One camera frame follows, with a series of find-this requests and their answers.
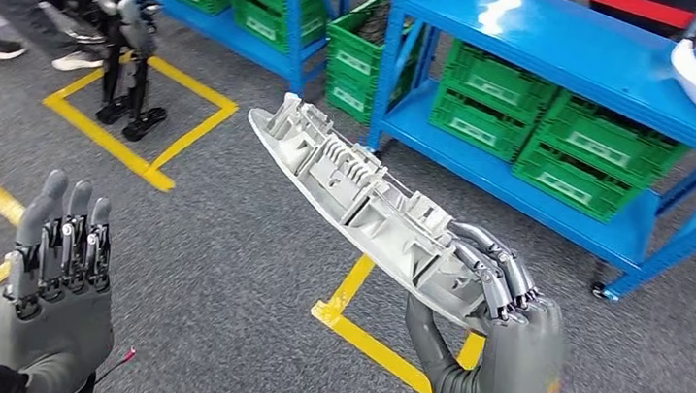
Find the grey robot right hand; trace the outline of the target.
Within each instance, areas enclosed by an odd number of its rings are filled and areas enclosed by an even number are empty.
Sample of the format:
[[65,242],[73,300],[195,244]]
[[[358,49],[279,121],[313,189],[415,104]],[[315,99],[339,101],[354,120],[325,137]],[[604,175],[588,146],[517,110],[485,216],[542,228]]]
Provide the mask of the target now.
[[408,298],[406,326],[432,393],[559,393],[562,309],[541,293],[518,255],[492,233],[468,222],[453,221],[449,228],[498,265],[509,301],[489,310],[481,358],[469,370],[452,355],[432,310],[415,296]]

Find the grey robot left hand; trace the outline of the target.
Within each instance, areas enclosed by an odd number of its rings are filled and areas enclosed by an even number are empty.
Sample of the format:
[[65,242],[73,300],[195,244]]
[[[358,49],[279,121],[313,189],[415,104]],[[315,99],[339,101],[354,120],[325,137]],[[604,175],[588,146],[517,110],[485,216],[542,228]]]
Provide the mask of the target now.
[[19,219],[0,287],[0,393],[93,393],[113,350],[111,202],[60,169]]

